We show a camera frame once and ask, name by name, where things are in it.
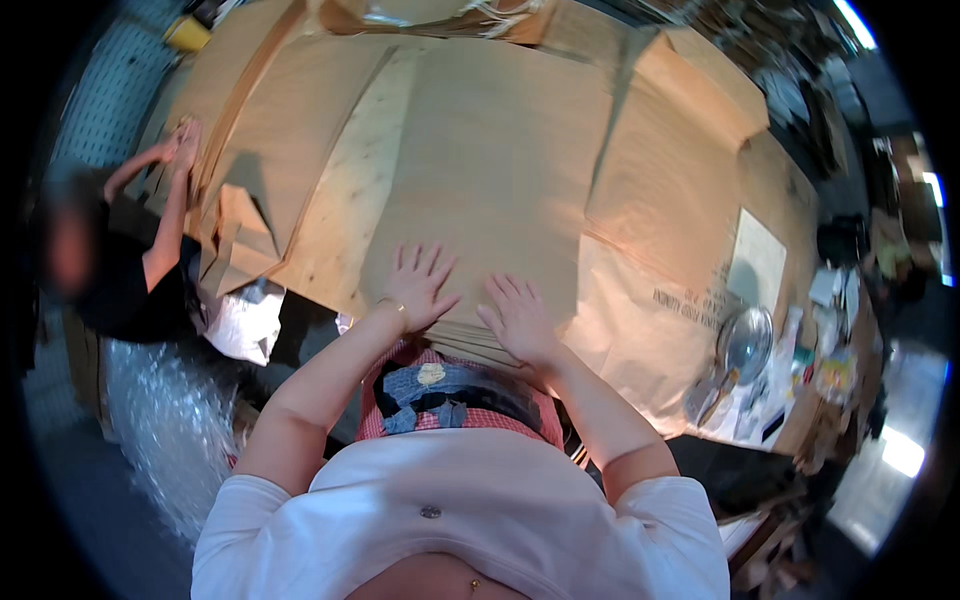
bracelet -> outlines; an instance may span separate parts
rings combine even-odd
[[[403,330],[406,331],[407,330],[407,307],[403,305],[403,302],[393,298],[392,296],[384,296],[383,298],[380,299],[380,301],[377,304],[379,304],[380,302],[383,302],[384,300],[389,300],[390,302],[396,304],[396,312],[400,313],[400,318],[403,319]]]

wooden table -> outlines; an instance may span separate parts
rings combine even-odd
[[[608,91],[613,93],[618,83],[622,84],[621,66],[624,57],[629,56],[630,31],[628,25],[606,14],[572,0],[562,0],[538,50],[597,66],[605,72]],[[289,259],[268,273],[271,280],[334,311],[353,316],[367,312],[362,295],[357,293],[360,272],[391,191],[417,60],[434,43],[437,40],[432,38],[409,36],[371,83],[333,148],[306,206],[300,234],[288,250]],[[175,74],[174,83],[184,79],[180,71]],[[141,147],[156,141],[176,92],[175,85],[161,92]],[[803,196],[790,206],[748,206],[781,241],[808,254],[795,254],[784,269],[784,281],[790,285],[785,294],[781,291],[782,310],[775,314],[779,329],[789,303],[803,304],[807,309],[806,319],[809,318],[806,289],[816,263],[813,236],[816,194],[780,144],[769,133],[759,137],[757,143],[769,151],[753,153],[756,168],[770,176],[761,184],[781,191],[791,188],[790,195]],[[138,192],[135,186],[129,191]],[[798,223],[802,224],[799,228],[795,227]],[[810,321],[806,324],[803,341],[810,346],[815,327]],[[794,430],[790,439],[804,436],[803,431],[796,431],[798,427],[803,429],[805,425],[799,420],[791,425],[788,419],[784,430]],[[792,453],[792,448],[785,446],[775,450]]]

black shirt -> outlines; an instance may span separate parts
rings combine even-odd
[[[140,344],[176,339],[192,330],[180,268],[148,294],[143,272],[148,248],[122,233],[101,235],[96,276],[75,303],[84,324],[101,335]]]

pegboard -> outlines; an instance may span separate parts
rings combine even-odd
[[[163,34],[182,0],[125,0],[74,87],[51,160],[76,156],[92,167],[130,157],[142,121],[176,52]]]

red checkered apron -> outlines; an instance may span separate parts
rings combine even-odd
[[[360,429],[357,431],[356,440],[369,440],[371,438],[386,437],[387,432],[383,428],[383,414],[376,406],[376,399],[373,397],[373,382],[380,375],[380,370],[387,361],[392,360],[404,367],[414,367],[416,365],[425,365],[427,363],[442,363],[459,365],[461,367],[470,367],[478,371],[490,371],[490,367],[474,363],[469,360],[443,356],[430,348],[417,348],[404,340],[400,340],[396,345],[380,357],[373,365],[367,375],[361,382],[361,412]],[[560,418],[557,417],[557,410],[553,405],[553,398],[538,392],[531,388],[533,399],[540,408],[540,421],[542,426],[540,432],[535,432],[518,420],[495,413],[494,411],[484,410],[482,408],[467,408],[467,419],[464,421],[464,427],[493,427],[496,429],[509,429],[521,433],[528,438],[537,441],[547,440],[560,450],[564,449],[564,437],[560,427]],[[432,413],[417,414],[417,431],[423,429],[439,429],[440,424],[437,416]]]

